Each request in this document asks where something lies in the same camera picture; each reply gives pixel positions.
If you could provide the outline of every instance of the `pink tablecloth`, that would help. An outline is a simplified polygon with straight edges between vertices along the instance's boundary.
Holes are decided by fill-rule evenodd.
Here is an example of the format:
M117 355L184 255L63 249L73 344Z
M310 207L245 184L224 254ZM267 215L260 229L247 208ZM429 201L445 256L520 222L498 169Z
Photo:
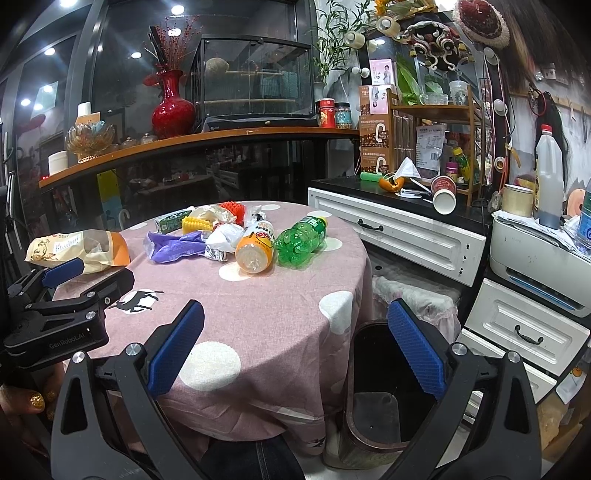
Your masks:
M277 232L311 212L305 205L264 205ZM115 355L145 342L190 299L201 302L205 328L169 394L169 418L222 440L261 440L289 430L307 450L322 451L324 416L342 404L349 342L357 321L371 319L371 265L344 221L327 218L328 239L305 270L273 266L256 277L230 261L203 257L151 262L142 241L154 222L125 230L134 290L107 309L110 342L92 356ZM77 296L111 272L61 286Z

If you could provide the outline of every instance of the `red vase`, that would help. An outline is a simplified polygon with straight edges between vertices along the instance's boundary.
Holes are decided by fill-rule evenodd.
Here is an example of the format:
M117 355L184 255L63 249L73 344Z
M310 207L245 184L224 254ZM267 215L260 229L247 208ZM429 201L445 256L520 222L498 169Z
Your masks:
M182 76L182 70L158 73L158 78L164 84L164 100L152 114L152 126L159 138L187 135L193 127L195 106L178 92L178 81Z

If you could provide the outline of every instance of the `tape roll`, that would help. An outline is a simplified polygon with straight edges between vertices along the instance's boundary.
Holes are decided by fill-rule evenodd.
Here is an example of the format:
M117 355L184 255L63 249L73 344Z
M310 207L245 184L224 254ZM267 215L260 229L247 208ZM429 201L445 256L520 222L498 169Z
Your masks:
M566 206L566 213L572 217L581 214L583 209L583 201L585 199L585 191L583 189L574 190L569 195L569 202Z
M505 170L505 158L504 157L495 158L495 169L497 171L504 171Z

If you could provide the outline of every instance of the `black countertop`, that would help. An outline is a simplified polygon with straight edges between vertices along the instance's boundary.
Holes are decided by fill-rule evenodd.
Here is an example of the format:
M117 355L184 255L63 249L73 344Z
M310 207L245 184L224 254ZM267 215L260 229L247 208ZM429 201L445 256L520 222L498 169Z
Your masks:
M359 177L338 177L335 179L313 180L311 186L315 189L340 193L369 202L379 203L406 212L421 215L433 220L457 226L479 235L487 236L492 229L492 218L486 208L467 207L466 196L457 196L456 210L450 215L441 215L436 212L433 204L423 199L403 199L393 193L383 191L378 183L364 181Z

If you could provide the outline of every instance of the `white drawer cabinet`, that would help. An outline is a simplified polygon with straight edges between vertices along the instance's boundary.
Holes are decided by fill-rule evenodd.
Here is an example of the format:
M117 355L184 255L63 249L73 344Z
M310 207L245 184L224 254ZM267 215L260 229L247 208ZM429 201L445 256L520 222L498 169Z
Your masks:
M505 351L493 345L484 338L480 338L468 330L462 330L460 336L456 342L463 343L466 345L472 353L477 355L492 356L500 358L505 355ZM556 380L549 377L543 372L540 372L537 368L531 365L524 364L527 377L530 381L531 391L534 394L534 401L538 403L546 394L556 386ZM482 393L480 395L472 395L471 401L476 401L476 398L482 399Z
M567 317L488 279L482 283L466 328L556 376L568 368L590 333Z
M308 205L345 220L364 241L464 285L474 282L486 241L482 235L324 190L308 189ZM360 220L377 230L363 228Z

